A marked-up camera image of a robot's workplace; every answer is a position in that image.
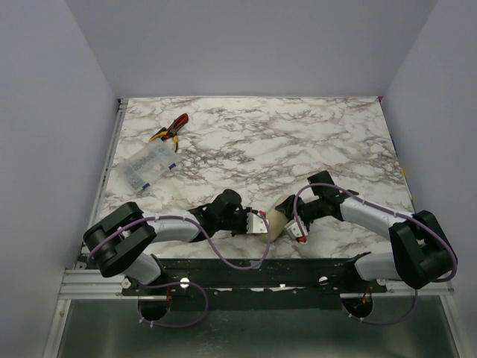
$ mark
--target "pliers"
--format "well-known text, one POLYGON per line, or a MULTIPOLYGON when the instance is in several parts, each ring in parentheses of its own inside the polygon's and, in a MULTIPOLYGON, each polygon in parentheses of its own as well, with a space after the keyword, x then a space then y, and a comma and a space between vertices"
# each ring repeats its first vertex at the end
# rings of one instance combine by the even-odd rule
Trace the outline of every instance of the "pliers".
POLYGON ((184 125, 186 125, 188 121, 189 116, 187 116, 187 113, 181 114, 172 122, 169 128, 166 129, 165 127, 162 127, 161 129, 159 129, 159 131, 149 139, 149 142, 152 142, 157 138, 160 138, 162 140, 172 138, 174 140, 174 151, 177 151, 177 149, 179 148, 179 139, 177 138, 177 132, 184 125))

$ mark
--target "table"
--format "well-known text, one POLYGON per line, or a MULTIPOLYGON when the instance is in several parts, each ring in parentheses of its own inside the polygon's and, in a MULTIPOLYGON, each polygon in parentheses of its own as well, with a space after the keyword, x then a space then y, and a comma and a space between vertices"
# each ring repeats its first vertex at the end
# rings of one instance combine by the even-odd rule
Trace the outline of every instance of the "table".
MULTIPOLYGON (((226 188, 237 191, 244 206, 267 210, 322 170, 328 170, 339 186, 371 201, 412 210, 376 97, 134 98, 127 106, 100 217, 126 201, 154 213, 188 210, 210 202, 226 188), (134 194, 114 168, 182 113, 190 118, 179 134, 182 167, 134 194)), ((311 190, 303 194, 312 196, 311 190)), ((214 242, 228 258, 258 258, 265 250, 256 236, 229 237, 223 232, 214 242)), ((312 225, 307 244, 282 236, 268 257, 353 257, 390 249, 387 240, 364 228, 325 218, 312 225)), ((158 257, 216 257, 205 241, 157 243, 147 252, 158 257)))

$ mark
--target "white wall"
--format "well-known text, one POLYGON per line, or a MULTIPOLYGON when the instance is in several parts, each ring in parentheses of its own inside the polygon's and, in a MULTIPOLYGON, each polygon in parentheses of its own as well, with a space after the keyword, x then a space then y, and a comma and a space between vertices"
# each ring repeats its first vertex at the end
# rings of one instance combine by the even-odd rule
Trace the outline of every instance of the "white wall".
POLYGON ((477 351, 477 2, 440 0, 383 109, 417 209, 438 217, 458 258, 454 284, 477 351))
POLYGON ((0 6, 0 357, 40 357, 117 101, 64 0, 0 6))
POLYGON ((382 95, 436 0, 66 0, 118 97, 382 95))

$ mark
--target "clear plastic container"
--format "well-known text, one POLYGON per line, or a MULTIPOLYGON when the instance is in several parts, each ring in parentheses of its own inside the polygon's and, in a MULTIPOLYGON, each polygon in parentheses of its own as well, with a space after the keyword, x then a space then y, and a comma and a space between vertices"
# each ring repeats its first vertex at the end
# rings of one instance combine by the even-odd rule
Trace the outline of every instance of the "clear plastic container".
POLYGON ((118 165, 122 176, 134 192, 147 189, 180 163, 180 157, 161 139, 149 142, 143 149, 118 165))

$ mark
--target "white marble surface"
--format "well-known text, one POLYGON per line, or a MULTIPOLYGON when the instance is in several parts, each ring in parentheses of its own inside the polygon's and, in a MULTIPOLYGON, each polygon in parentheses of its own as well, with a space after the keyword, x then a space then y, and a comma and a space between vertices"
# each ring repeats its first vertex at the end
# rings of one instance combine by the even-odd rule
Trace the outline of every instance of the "white marble surface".
MULTIPOLYGON (((126 201, 156 213, 187 210, 210 202, 225 188, 237 191, 244 206, 267 210, 324 169, 337 185, 369 200, 412 209, 377 98, 131 99, 101 217, 126 201), (181 113, 190 118, 179 135, 182 167, 141 195, 133 194, 114 168, 181 113)), ((303 195, 311 197, 311 190, 303 195)), ((214 242, 229 258, 257 258, 265 249, 256 236, 218 233, 214 242)), ((312 225, 307 244, 281 236, 269 257, 352 257, 390 249, 389 242, 374 233, 325 218, 312 225)), ((207 242, 158 243, 148 252, 158 257, 215 257, 207 242)))

